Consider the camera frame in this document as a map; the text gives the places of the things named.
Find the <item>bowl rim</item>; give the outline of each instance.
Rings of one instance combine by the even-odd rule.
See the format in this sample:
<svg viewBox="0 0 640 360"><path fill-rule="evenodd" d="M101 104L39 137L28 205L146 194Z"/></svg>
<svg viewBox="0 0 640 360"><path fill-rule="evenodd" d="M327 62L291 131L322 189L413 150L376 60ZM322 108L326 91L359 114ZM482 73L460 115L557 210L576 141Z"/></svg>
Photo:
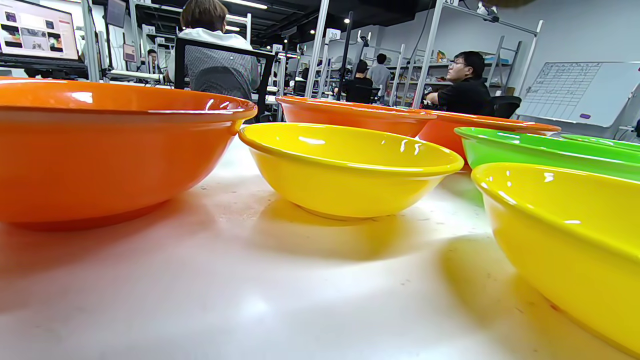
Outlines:
<svg viewBox="0 0 640 360"><path fill-rule="evenodd" d="M613 139L607 139L607 138L599 138L599 137L596 137L596 136L578 135L578 134L560 134L560 137L563 138L563 139L567 139L567 140L574 140L574 141L578 141L578 142L591 143L593 145L601 145L601 146L606 146L606 147L615 147L617 149L623 149L623 150L640 151L640 143L624 142L624 141L620 141L620 140L613 140ZM617 144L621 144L621 143L631 144L633 146L627 147L627 146L617 145Z"/></svg>
<svg viewBox="0 0 640 360"><path fill-rule="evenodd" d="M340 160L331 160L327 158L320 158L318 156L311 156L302 154L299 152L286 151L283 149L279 149L277 147L272 147L260 143L252 138L250 138L246 134L246 129L251 127L265 127L265 126L291 126L291 127L332 127L342 129L344 131L354 131L354 132L368 132L368 133L376 133L379 135L385 136L394 136L398 138L404 138L407 140L413 140L418 143L426 144L427 146L436 148L440 151L446 152L450 154L454 161L448 165L440 165L437 167L388 167L384 165L372 165L372 164L364 164L364 163L353 163L349 161L340 161ZM238 137L240 140L245 143L250 148L263 152L264 154L272 155L272 156L281 156L290 160L296 161L311 161L312 163L327 166L327 167L339 167L346 170L351 170L355 172L367 172L367 173L375 173L375 174L383 174L389 176L410 176L410 177L432 177L432 176L440 176L440 175L449 175L453 174L462 169L462 166L465 164L464 160L460 155L456 152L447 149L446 147L442 147L440 145L436 145L434 143L425 142L416 138L410 138L407 136L385 133L383 131L375 131L370 129L360 129L358 127L348 127L348 126L336 126L336 125L324 125L324 124L307 124L303 122L268 122L261 124L252 124L243 126L240 128L238 132Z"/></svg>
<svg viewBox="0 0 640 360"><path fill-rule="evenodd" d="M307 105L307 106L325 106L324 111L331 110L348 110L360 113L367 113L368 116L376 114L375 120L380 120L382 117L384 120L397 120L402 118L403 120L435 120L436 116L430 114L424 109L400 109L391 108L389 106L372 105L372 104L358 104L356 102L344 102L333 101L329 99L313 99L309 97L296 97L296 96L278 96L276 101L279 104L284 105ZM396 119L389 119L388 116L393 115Z"/></svg>
<svg viewBox="0 0 640 360"><path fill-rule="evenodd" d="M499 117L488 117L488 116L481 116L481 115L450 113L447 111L438 111L438 110L428 110L428 111L433 113L436 116L442 115L442 116L453 118L453 119L447 119L447 118L438 117L436 120L445 121L445 122L459 122L468 127L473 127L474 124L475 125L482 124L486 126L503 127L505 129L513 129L513 130L535 130L535 131L546 131L551 133L562 131L562 128L559 126L540 124L539 122L502 119Z"/></svg>
<svg viewBox="0 0 640 360"><path fill-rule="evenodd" d="M486 129L483 127L457 127L454 131L456 132L456 134L460 135L462 138L467 138L470 140L488 140L490 142L497 142L497 143L501 143L503 145L507 145L510 147L523 147L525 149L530 149L530 150L534 150L534 151L543 151L543 152L551 152L560 156L579 156L582 157L580 154L577 154L575 152L566 152L566 151L559 151L556 149L548 149L548 148L542 148L542 147L538 147L538 146L533 146L533 145L527 145L525 143L518 143L515 144L513 142L509 142L503 139L496 139L496 138L489 138L486 136L480 136L478 134L474 134L472 132L470 132L470 130L473 129L479 129L480 131L500 131L500 132L507 132L507 133L511 133L514 135L518 135L518 136L537 136L540 138L550 138L548 136L542 136L542 135L536 135L536 134L526 134L526 133L514 133L512 131L503 131L503 130L495 130L495 129ZM602 145L597 145L597 144L593 144L593 143L587 143L587 142L576 142L573 140L565 140L565 139L561 139L561 138L550 138L550 139L554 139L553 141L567 141L567 142L572 142L572 143L579 143L580 146L587 146L587 147L597 147L597 148L602 148L604 146ZM634 156L638 156L638 152L637 151L633 151L633 150L626 150L626 149L621 149L619 147L613 147L613 146L608 146L608 148L611 149L611 151L619 151L623 154L633 154ZM612 159L607 159L607 158L597 158L595 156L588 156L587 159L589 160L594 160L594 161L606 161L607 163L612 163L612 164L620 164L620 165L628 165L631 167L639 167L640 168L640 163L633 163L633 162L629 162L629 161L624 161L624 160L612 160Z"/></svg>
<svg viewBox="0 0 640 360"><path fill-rule="evenodd" d="M606 236L600 233L594 234L589 231L585 231L582 229L582 227L569 226L566 223L564 223L564 221L560 220L560 218L550 215L548 211L534 211L533 209L526 206L526 204L529 204L529 202L526 202L526 204L523 204L523 202L518 202L515 199L513 202L510 202L507 199L505 199L503 196L500 196L497 190L494 190L491 186L488 186L487 188L485 188L480 185L480 182L482 181L482 179L486 178L489 172L493 172L495 168L504 169L506 167L509 167L511 169L512 168L538 168L541 170L549 170L549 171L555 171L555 172L584 174L592 178L601 179L610 184L623 182L623 183L637 184L638 186L640 186L639 181L622 179L619 177L607 176L602 174L595 174L595 173L586 172L586 171L572 170L572 169L559 168L559 167L548 167L543 165L525 164L525 163L487 163L487 164L482 164L478 166L471 173L471 179L473 180L476 187L480 190L480 192L489 196L492 200L499 202L503 206L513 207L529 216L542 220L546 224L551 225L556 229L559 229L561 231L564 231L574 236L578 236L581 239L588 240L590 244L598 248L606 249L614 254L623 256L635 263L640 263L640 256L638 256L639 252L634 252L630 246L624 246L620 242L611 241Z"/></svg>
<svg viewBox="0 0 640 360"><path fill-rule="evenodd" d="M75 86L133 86L135 88L144 88L146 92L164 92L169 94L169 91L174 91L171 94L176 94L176 89L165 89L165 88L155 88L155 87L147 87L147 86L135 86L135 85L126 85L126 84L111 84L111 83L89 83L90 85L86 85L83 82L77 84L77 81L67 81L67 80L56 80L56 79L25 79L25 78L6 78L0 77L0 89L2 88L3 83L10 83L14 81L16 83L39 83L39 84L49 84L49 83L57 83L57 84L72 84ZM210 94L203 92L193 92L197 94L207 94L201 95L202 97L209 96L211 100L213 99L221 99L221 100L233 100L238 102L239 107L237 109L230 110L129 110L129 109L88 109L88 108L61 108L61 107L52 107L52 106L39 106L39 105L29 105L29 106L16 106L16 105L2 105L0 104L0 111L19 111L19 112L34 112L34 111L46 111L46 112L55 112L55 113L69 113L69 114L105 114L105 115L139 115L139 116L153 116L153 117L162 117L167 115L230 115L229 117L224 117L224 119L216 119L216 120L206 120L206 122L227 122L239 119L250 119L255 116L249 116L249 113L255 112L257 114L257 105L251 101L245 99L239 99L236 97L231 97L227 95L220 94Z"/></svg>

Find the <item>dark hair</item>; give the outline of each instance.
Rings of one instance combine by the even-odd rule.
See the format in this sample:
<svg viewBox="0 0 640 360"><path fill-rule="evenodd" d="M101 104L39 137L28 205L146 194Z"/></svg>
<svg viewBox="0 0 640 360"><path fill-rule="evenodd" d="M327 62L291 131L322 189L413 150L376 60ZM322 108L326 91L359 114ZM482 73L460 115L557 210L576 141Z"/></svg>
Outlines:
<svg viewBox="0 0 640 360"><path fill-rule="evenodd" d="M365 72L367 72L368 68L369 65L367 64L367 62L364 60L360 60L358 61L358 66L356 66L356 73L364 74Z"/></svg>
<svg viewBox="0 0 640 360"><path fill-rule="evenodd" d="M189 0L180 15L180 23L183 28L222 31L227 15L227 8L219 0Z"/></svg>
<svg viewBox="0 0 640 360"><path fill-rule="evenodd" d="M387 62L387 55L384 55L383 53L378 54L378 63L380 65L384 65Z"/></svg>
<svg viewBox="0 0 640 360"><path fill-rule="evenodd" d="M484 73L484 58L477 51L463 51L457 54L456 59L462 59L465 62L465 66L473 69L471 73L472 79L482 79Z"/></svg>

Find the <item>black shirt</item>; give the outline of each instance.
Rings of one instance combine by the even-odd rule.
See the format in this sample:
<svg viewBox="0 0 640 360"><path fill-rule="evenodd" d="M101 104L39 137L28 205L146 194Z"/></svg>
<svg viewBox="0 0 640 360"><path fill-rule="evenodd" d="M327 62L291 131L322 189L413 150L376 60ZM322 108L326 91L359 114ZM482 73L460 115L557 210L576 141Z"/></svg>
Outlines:
<svg viewBox="0 0 640 360"><path fill-rule="evenodd" d="M342 85L342 91L347 94L348 102L359 102L360 104L371 103L373 80L369 78L355 78Z"/></svg>
<svg viewBox="0 0 640 360"><path fill-rule="evenodd" d="M482 81L470 78L439 91L438 105L451 113L493 115L489 89Z"/></svg>

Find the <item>yellow bowl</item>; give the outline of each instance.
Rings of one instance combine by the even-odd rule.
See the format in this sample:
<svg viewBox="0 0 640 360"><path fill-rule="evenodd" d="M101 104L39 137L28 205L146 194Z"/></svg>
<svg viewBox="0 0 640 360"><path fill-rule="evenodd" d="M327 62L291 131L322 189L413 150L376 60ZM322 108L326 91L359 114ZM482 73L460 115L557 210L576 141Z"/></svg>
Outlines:
<svg viewBox="0 0 640 360"><path fill-rule="evenodd" d="M640 183L553 167L490 163L472 178L510 262L603 339L640 354Z"/></svg>
<svg viewBox="0 0 640 360"><path fill-rule="evenodd" d="M273 122L239 137L275 191L341 220L396 214L464 164L444 147L355 127Z"/></svg>

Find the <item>bowl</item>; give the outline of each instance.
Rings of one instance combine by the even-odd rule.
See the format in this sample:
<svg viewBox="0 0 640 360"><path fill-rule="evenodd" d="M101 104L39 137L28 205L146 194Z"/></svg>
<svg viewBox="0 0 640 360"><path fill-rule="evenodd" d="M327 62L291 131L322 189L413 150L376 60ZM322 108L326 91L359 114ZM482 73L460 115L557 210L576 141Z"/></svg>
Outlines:
<svg viewBox="0 0 640 360"><path fill-rule="evenodd" d="M619 149L625 149L625 150L640 151L640 143L621 142L617 140L594 138L592 136L584 136L584 135L562 134L561 136L562 138L567 140L575 140L579 142L593 143L596 145L617 147Z"/></svg>
<svg viewBox="0 0 640 360"><path fill-rule="evenodd" d="M587 330L640 357L640 183L516 163L482 165L472 179L520 275Z"/></svg>
<svg viewBox="0 0 640 360"><path fill-rule="evenodd" d="M144 86L0 78L0 222L140 217L214 168L253 103Z"/></svg>
<svg viewBox="0 0 640 360"><path fill-rule="evenodd" d="M426 110L355 104L305 97L277 97L288 122L359 127L415 138L435 116Z"/></svg>
<svg viewBox="0 0 640 360"><path fill-rule="evenodd" d="M441 146L354 127L255 124L239 137L282 197L339 220L399 213L463 164Z"/></svg>
<svg viewBox="0 0 640 360"><path fill-rule="evenodd" d="M486 163L528 163L640 181L640 152L541 135L459 127L472 168Z"/></svg>
<svg viewBox="0 0 640 360"><path fill-rule="evenodd" d="M438 145L451 149L465 160L466 157L462 140L454 132L457 127L483 127L538 135L551 135L561 130L560 127L557 126L497 117L447 113L444 111L430 111L430 113L433 114L436 119L429 121L418 137L426 142L437 143Z"/></svg>

